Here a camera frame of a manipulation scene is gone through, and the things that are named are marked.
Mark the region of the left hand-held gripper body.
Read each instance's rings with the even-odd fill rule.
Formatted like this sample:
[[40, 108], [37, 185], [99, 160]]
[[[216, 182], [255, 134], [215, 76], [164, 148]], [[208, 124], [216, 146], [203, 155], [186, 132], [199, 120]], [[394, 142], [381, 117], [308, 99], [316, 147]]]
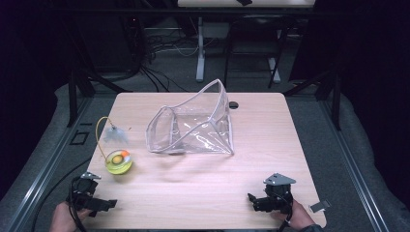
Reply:
[[94, 213], [107, 211], [107, 202], [94, 197], [98, 185], [96, 179], [99, 178], [99, 175], [86, 171], [79, 177], [72, 179], [67, 201], [76, 211], [83, 209], [91, 210]]

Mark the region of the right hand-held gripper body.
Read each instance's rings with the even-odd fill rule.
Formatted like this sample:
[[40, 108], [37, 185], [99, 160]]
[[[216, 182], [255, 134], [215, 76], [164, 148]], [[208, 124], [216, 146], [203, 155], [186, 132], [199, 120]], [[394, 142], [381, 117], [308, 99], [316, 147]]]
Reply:
[[268, 196], [265, 212], [280, 211], [282, 214], [289, 214], [293, 202], [291, 185], [295, 183], [294, 179], [279, 173], [265, 179], [265, 193]]

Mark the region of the yellow tumbler toy with feather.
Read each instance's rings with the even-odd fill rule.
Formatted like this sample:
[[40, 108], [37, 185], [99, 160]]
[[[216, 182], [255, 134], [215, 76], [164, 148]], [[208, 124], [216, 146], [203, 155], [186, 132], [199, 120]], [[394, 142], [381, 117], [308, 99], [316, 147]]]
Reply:
[[[99, 132], [102, 121], [108, 123], [108, 128], [103, 132]], [[95, 137], [97, 148], [99, 149], [103, 159], [106, 170], [112, 175], [122, 175], [127, 173], [132, 167], [131, 153], [125, 149], [117, 149], [110, 153], [106, 153], [102, 147], [102, 141], [115, 143], [128, 143], [128, 137], [124, 130], [118, 128], [109, 117], [102, 116], [95, 126]]]

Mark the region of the clear plastic zip bag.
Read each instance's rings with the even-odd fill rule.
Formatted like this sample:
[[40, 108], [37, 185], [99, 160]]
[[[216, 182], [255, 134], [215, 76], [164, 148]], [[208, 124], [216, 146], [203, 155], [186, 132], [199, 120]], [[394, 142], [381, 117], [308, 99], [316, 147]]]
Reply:
[[157, 154], [234, 154], [229, 99], [219, 79], [192, 97], [164, 105], [145, 131], [149, 152]]

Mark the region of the person's right hand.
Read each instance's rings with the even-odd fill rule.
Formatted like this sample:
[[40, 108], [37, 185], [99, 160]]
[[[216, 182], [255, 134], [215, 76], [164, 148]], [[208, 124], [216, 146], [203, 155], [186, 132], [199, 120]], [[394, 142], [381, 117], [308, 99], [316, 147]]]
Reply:
[[303, 229], [314, 224], [314, 220], [310, 217], [305, 208], [297, 200], [294, 200], [292, 203], [291, 217], [278, 212], [272, 212], [270, 213], [270, 216], [273, 219], [281, 220], [290, 228], [297, 231], [302, 231]]

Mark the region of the person's left hand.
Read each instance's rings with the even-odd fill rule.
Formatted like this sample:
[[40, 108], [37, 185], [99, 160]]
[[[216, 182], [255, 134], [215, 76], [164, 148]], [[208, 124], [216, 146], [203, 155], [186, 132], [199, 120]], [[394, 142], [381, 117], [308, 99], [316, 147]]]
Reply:
[[59, 203], [54, 209], [49, 232], [75, 232], [76, 229], [69, 204], [66, 201]]

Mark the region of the black chair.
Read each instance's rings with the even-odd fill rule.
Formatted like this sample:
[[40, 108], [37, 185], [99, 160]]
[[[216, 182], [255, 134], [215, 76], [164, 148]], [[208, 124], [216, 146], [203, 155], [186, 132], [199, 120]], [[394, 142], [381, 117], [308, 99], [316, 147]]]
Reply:
[[[230, 72], [269, 72], [268, 87], [271, 88], [287, 35], [295, 23], [295, 18], [286, 15], [250, 14], [234, 20], [229, 26], [223, 49], [223, 85], [227, 86]], [[246, 57], [264, 58], [268, 62], [268, 67], [257, 69], [250, 65], [241, 65], [238, 68], [230, 68], [230, 60], [234, 56], [241, 57], [242, 61], [245, 61]]]

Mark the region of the white background desk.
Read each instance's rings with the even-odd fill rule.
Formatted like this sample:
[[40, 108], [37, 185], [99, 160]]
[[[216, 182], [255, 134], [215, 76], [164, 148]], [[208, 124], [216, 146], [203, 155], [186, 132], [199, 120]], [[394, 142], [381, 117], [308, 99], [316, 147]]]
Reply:
[[[311, 9], [316, 0], [178, 0], [178, 7], [188, 10], [254, 10], [254, 9]], [[204, 34], [203, 34], [203, 18], [198, 17], [198, 56], [196, 81], [204, 80], [205, 70], [205, 50], [204, 50]]]

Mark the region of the black computer tower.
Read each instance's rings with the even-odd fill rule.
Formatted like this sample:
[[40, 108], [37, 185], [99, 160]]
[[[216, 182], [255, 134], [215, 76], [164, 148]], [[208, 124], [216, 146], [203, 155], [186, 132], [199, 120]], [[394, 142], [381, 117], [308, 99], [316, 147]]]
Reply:
[[123, 24], [132, 61], [139, 68], [143, 63], [146, 53], [143, 26], [137, 16], [125, 16]]

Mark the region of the grey metal bracket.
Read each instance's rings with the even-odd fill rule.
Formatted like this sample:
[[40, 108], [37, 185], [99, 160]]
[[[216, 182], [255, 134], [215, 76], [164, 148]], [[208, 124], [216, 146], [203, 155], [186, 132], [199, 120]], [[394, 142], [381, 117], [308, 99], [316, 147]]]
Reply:
[[318, 203], [315, 203], [313, 205], [309, 205], [308, 208], [313, 212], [313, 213], [317, 213], [317, 212], [322, 212], [322, 211], [326, 211], [328, 208], [331, 207], [331, 203], [325, 199], [322, 200]]

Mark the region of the aluminium floor rail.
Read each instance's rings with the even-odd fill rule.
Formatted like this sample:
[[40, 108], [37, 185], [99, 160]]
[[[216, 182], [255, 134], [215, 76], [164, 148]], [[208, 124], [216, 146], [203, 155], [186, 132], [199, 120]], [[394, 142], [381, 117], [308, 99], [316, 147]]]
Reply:
[[50, 125], [44, 132], [36, 149], [0, 201], [0, 232], [19, 232], [37, 209], [44, 190], [51, 180], [69, 138], [74, 135], [78, 120], [84, 115], [92, 102], [92, 98], [80, 100], [77, 116], [68, 127], [70, 121], [69, 103], [60, 100]]
[[341, 159], [348, 172], [348, 175], [354, 185], [354, 188], [362, 202], [362, 205], [366, 211], [367, 217], [372, 225], [374, 232], [391, 232], [386, 221], [384, 220], [379, 207], [370, 192], [366, 180], [353, 157], [353, 153], [345, 139], [342, 130], [338, 130], [335, 126], [332, 116], [331, 107], [326, 101], [319, 101], [319, 107], [326, 118], [326, 122], [331, 128], [332, 134], [337, 140], [337, 144], [341, 150]]

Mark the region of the black metal frame stand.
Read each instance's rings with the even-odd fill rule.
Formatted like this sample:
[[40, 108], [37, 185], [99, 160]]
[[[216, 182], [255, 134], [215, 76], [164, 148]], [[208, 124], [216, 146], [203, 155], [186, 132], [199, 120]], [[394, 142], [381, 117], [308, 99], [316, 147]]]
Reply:
[[126, 90], [112, 83], [95, 71], [84, 68], [78, 63], [73, 63], [71, 65], [71, 73], [68, 82], [70, 109], [70, 118], [67, 124], [68, 128], [71, 127], [78, 118], [77, 92], [80, 92], [86, 98], [93, 98], [95, 96], [96, 90], [92, 85], [92, 81], [97, 81], [117, 94], [130, 92], [130, 90]]
[[318, 101], [325, 101], [327, 98], [331, 98], [331, 121], [335, 128], [340, 131], [339, 112], [341, 100], [341, 78], [338, 76], [337, 71], [324, 71], [319, 75], [298, 84], [296, 87], [285, 91], [283, 94], [286, 97], [293, 96], [314, 83], [319, 84], [314, 94]]

